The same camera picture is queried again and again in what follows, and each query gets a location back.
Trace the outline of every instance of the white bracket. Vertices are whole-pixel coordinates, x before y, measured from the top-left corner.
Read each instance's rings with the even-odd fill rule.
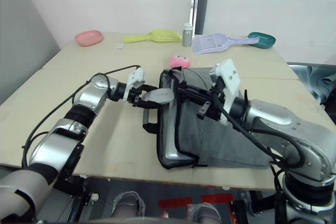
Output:
[[[211,70],[211,74],[221,77],[224,81],[225,88],[223,89],[223,93],[225,95],[225,102],[223,109],[229,113],[234,100],[239,94],[240,84],[240,78],[232,59],[222,61]],[[227,125],[227,118],[223,114],[221,114],[220,123]]]
[[[141,85],[145,83],[145,73],[142,68],[138,68],[135,71],[133,71],[129,76],[128,76],[128,81],[126,84],[125,88],[125,93],[123,100],[127,101],[128,95],[130,93],[130,90],[132,88],[139,88]]]

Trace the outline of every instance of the wooden table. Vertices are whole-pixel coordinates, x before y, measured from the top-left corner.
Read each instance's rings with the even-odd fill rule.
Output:
[[[223,52],[195,55],[192,48],[184,48],[181,43],[151,41],[125,44],[122,49],[116,49],[125,34],[104,33],[104,36],[103,42],[90,47],[70,42],[0,106],[0,164],[20,166],[21,146],[34,126],[96,72],[139,64],[146,72],[147,83],[157,86],[160,73],[169,67],[169,58],[174,54],[189,57],[191,67],[212,67],[232,58],[242,80],[241,88],[248,89],[250,99],[286,106],[297,116],[336,132],[328,115],[274,49],[245,45],[232,46]],[[112,76],[126,82],[130,72],[125,70]],[[70,106],[70,103],[66,104],[51,116],[39,132],[50,130]],[[155,135],[142,128],[142,109],[122,101],[108,101],[84,141],[85,149],[75,174],[274,189],[270,169],[198,167],[166,170],[157,159],[155,139]]]

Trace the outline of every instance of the green bowl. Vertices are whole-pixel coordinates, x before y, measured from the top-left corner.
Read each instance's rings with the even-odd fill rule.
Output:
[[[251,44],[251,46],[259,47],[262,49],[267,49],[267,48],[272,47],[276,41],[275,37],[268,35],[268,34],[258,33],[256,31],[250,33],[247,37],[248,38],[256,38],[256,37],[259,38],[259,42],[255,44]]]

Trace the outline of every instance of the yellow litter scoop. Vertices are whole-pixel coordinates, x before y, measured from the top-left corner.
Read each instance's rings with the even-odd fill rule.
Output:
[[[137,42],[144,40],[152,40],[156,42],[181,42],[181,35],[170,29],[154,29],[149,34],[124,37],[124,42]]]

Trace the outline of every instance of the pink bowl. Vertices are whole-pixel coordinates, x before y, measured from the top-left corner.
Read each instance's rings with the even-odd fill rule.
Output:
[[[83,47],[91,46],[97,44],[104,39],[103,34],[97,30],[84,31],[75,36],[77,43]]]

